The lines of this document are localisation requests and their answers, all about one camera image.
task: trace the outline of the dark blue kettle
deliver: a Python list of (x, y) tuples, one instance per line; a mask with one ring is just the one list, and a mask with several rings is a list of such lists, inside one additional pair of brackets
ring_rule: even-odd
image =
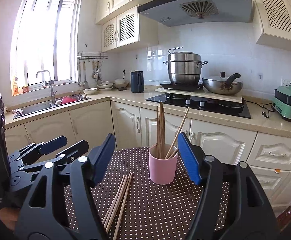
[(131, 92), (143, 93), (144, 92), (144, 80), (143, 71), (131, 72)]

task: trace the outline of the range hood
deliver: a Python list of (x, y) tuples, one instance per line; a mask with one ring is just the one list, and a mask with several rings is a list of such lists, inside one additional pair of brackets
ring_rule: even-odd
[(202, 22), (251, 22), (252, 0), (154, 0), (138, 13), (168, 27)]

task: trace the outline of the brown tablecloth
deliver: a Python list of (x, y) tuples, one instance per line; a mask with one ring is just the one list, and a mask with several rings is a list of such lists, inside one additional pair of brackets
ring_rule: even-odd
[[(91, 189), (101, 219), (110, 207), (124, 174), (133, 172), (117, 239), (184, 239), (193, 219), (203, 188), (188, 177), (182, 159), (178, 158), (175, 179), (168, 185), (157, 185), (149, 177), (149, 148), (131, 148), (114, 152), (104, 180)], [(65, 189), (70, 227), (78, 229), (71, 188)], [(216, 230), (223, 228), (228, 203), (228, 184), (223, 198)], [(113, 238), (118, 209), (109, 239)]]

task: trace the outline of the white bowl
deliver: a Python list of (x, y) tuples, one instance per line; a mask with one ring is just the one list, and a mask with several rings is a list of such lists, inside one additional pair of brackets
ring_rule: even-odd
[(97, 88), (89, 88), (89, 89), (85, 89), (83, 92), (87, 95), (93, 95), (95, 92), (97, 92)]
[(106, 92), (106, 91), (110, 91), (113, 87), (110, 87), (110, 88), (99, 88), (99, 90), (101, 92)]
[(120, 84), (120, 83), (125, 83), (125, 80), (124, 79), (116, 79), (114, 81), (115, 84)]
[(104, 88), (111, 88), (113, 87), (113, 83), (109, 83), (108, 85), (97, 85), (98, 88), (104, 89)]
[(118, 84), (114, 84), (113, 86), (117, 89), (119, 88), (125, 88), (127, 85), (129, 85), (129, 82), (128, 83), (118, 83)]

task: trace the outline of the window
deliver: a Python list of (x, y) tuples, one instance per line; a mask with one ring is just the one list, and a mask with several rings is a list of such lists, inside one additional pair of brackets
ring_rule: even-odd
[(75, 81), (74, 33), (78, 0), (25, 0), (19, 25), (15, 75), (18, 86)]

